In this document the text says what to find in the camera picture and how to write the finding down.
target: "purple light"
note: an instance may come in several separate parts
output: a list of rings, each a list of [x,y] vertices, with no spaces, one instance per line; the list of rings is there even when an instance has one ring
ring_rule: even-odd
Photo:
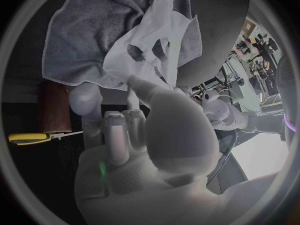
[[[291,129],[291,130],[294,131],[295,133],[297,132],[297,128],[295,128],[295,127],[288,121],[287,115],[286,115],[286,114],[284,114],[284,122],[285,122],[285,124],[287,125],[287,127],[288,127],[289,129]]]

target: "gray cloth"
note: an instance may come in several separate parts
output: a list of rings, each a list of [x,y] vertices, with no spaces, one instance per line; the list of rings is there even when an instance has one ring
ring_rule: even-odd
[[[102,68],[114,42],[138,25],[150,0],[66,0],[51,18],[42,57],[42,76],[77,86],[92,82],[118,89],[121,82]],[[192,19],[190,0],[174,0],[173,10]],[[197,17],[181,43],[178,66],[201,56]]]

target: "gray towel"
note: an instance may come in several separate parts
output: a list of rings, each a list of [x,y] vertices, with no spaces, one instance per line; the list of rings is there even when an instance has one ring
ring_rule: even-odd
[[[83,82],[104,88],[123,85],[102,68],[114,42],[138,25],[150,0],[66,0],[50,20],[42,56],[42,76],[69,86]],[[174,0],[174,11],[193,19],[190,0]],[[197,17],[181,42],[178,67],[202,54]]]

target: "yellow handle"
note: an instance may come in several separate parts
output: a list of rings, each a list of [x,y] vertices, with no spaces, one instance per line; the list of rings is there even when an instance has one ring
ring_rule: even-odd
[[[17,133],[10,134],[8,140],[13,144],[29,145],[50,141],[51,136],[46,133]]]

